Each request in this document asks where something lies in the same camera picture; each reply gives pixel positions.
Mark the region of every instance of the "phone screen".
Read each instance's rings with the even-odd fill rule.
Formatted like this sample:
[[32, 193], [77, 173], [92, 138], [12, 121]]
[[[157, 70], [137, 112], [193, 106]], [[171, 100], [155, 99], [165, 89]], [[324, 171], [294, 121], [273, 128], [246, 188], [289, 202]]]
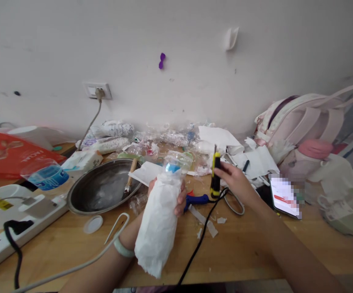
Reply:
[[300, 205], [292, 183], [281, 174], [269, 174], [273, 205], [277, 210], [301, 219]]

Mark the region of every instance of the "hand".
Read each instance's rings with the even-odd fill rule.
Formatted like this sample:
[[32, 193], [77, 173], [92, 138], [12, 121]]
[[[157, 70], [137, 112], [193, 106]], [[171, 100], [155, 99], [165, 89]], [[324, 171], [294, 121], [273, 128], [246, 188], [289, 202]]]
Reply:
[[[153, 179], [150, 183], [149, 183], [149, 187], [148, 187], [148, 196], [151, 193], [153, 186], [155, 185], [157, 178]], [[181, 185], [181, 193], [178, 195], [177, 198], [177, 206], [174, 209], [174, 214], [179, 217], [183, 214], [183, 209], [185, 208], [186, 205], [186, 183], [185, 180], [182, 181], [182, 185]]]
[[250, 205], [251, 200], [258, 197], [242, 170], [224, 162], [221, 162], [221, 169], [215, 168], [214, 173], [228, 184], [243, 203]]

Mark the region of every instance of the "red plastic bag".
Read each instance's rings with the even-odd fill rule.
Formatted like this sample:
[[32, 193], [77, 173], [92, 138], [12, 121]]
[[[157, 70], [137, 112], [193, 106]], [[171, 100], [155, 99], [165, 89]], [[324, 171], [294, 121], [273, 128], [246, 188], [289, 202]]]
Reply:
[[21, 170], [38, 158], [53, 159], [58, 163], [66, 159], [15, 136], [0, 133], [0, 178], [21, 178]]

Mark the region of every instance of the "power strip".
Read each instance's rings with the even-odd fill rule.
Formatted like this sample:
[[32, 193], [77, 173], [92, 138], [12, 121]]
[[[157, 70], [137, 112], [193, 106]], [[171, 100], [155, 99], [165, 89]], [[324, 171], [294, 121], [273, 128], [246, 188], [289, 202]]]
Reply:
[[[22, 221], [32, 220], [34, 224], [21, 234], [16, 235], [10, 228], [11, 235], [19, 247], [25, 245], [28, 241], [68, 211], [66, 202], [63, 199], [56, 197], [52, 201], [57, 204], [56, 208], [42, 219], [36, 219], [32, 216], [26, 216], [22, 219]], [[14, 252], [14, 249], [7, 240], [6, 234], [4, 232], [0, 233], [0, 263]]]

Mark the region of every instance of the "black pen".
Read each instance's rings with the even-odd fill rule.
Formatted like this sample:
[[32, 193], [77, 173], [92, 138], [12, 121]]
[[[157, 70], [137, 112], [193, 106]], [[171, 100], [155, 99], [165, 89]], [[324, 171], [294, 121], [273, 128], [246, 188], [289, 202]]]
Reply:
[[248, 165], [250, 164], [250, 160], [247, 160], [247, 162], [244, 164], [242, 172], [246, 172]]

